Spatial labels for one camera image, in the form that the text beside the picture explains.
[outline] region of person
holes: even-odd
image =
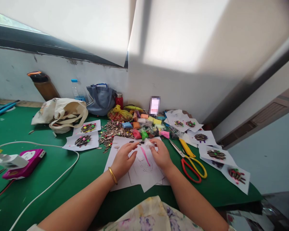
[[[158,147],[156,151],[150,146],[153,158],[169,180],[180,211],[161,202],[159,196],[149,197],[101,230],[234,230],[172,163],[165,144],[158,139],[150,141]],[[137,151],[130,158],[128,154],[138,144],[123,145],[109,171],[28,231],[87,230],[107,193],[131,168]]]

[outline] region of window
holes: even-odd
[[[47,35],[32,27],[26,26],[2,14],[0,14],[0,47],[9,47],[33,53],[44,53],[48,55],[118,66],[106,59]],[[128,53],[124,67],[128,67]]]

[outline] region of table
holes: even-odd
[[[55,138],[48,125],[31,125],[31,119],[38,108],[17,107],[14,111],[0,116],[0,144],[13,141],[31,141],[41,144],[63,146],[66,137],[72,135],[72,131],[58,134]],[[106,117],[89,115],[86,122],[96,119],[101,124],[107,123]],[[166,144],[172,161],[183,172],[180,156],[167,139]],[[181,147],[178,140],[174,143]],[[59,207],[62,203],[82,190],[95,180],[104,171],[108,153],[103,154],[103,149],[93,149],[80,152],[77,164],[67,172],[55,185],[37,199],[23,214],[14,230],[26,230],[31,225],[39,223],[43,218]],[[191,151],[199,159],[198,149],[190,146]],[[7,191],[0,197],[0,230],[9,230],[18,215],[43,190],[52,184],[67,168],[76,160],[77,155],[65,149],[55,147],[40,147],[33,144],[10,144],[4,146],[3,153],[19,154],[25,150],[43,148],[47,154],[38,164],[32,175],[28,178],[14,181]],[[207,169],[208,177],[202,179],[201,184],[191,182],[195,188],[214,206],[226,206],[259,201],[262,199],[259,191],[250,184],[249,194],[246,195],[235,185],[230,183],[218,170],[200,160]],[[0,175],[0,191],[6,186],[7,181]],[[93,224],[103,225],[109,221],[115,221],[135,205],[150,196],[160,196],[161,200],[178,209],[174,194],[170,186],[154,186],[143,193],[140,185],[109,192],[103,202]]]

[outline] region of red-handled scissors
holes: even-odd
[[[185,158],[187,158],[187,159],[189,159],[189,161],[191,162],[191,160],[190,160],[190,158],[188,157],[188,156],[186,156],[186,155],[184,155],[184,153],[171,141],[171,140],[169,140],[170,141],[170,143],[172,144],[172,146],[177,150],[177,152],[180,154],[180,156],[182,157],[182,159],[181,159],[181,163],[182,163],[182,167],[183,167],[183,171],[184,171],[184,173],[185,173],[185,175],[191,180],[191,181],[193,181],[193,182],[195,182],[195,183],[201,183],[201,177],[199,176],[199,174],[195,171],[195,169],[194,168],[192,168],[186,161],[185,161],[185,159],[184,159],[184,157]],[[196,181],[196,180],[194,180],[193,178],[191,178],[189,175],[188,175],[188,173],[187,173],[187,171],[186,171],[186,169],[185,169],[185,165],[187,166],[187,167],[189,167],[189,169],[190,170],[192,170],[193,171],[193,173],[195,173],[195,175],[198,177],[198,181]]]

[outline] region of canvas bag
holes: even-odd
[[[98,87],[97,85],[106,85],[106,87]],[[88,111],[91,114],[105,116],[115,105],[115,93],[116,91],[109,88],[105,83],[99,83],[87,87],[87,90],[93,100],[91,104],[87,106]]]
[[[31,124],[49,124],[55,133],[66,133],[71,127],[79,128],[88,116],[86,102],[70,98],[53,98],[43,104],[41,109],[32,118]]]

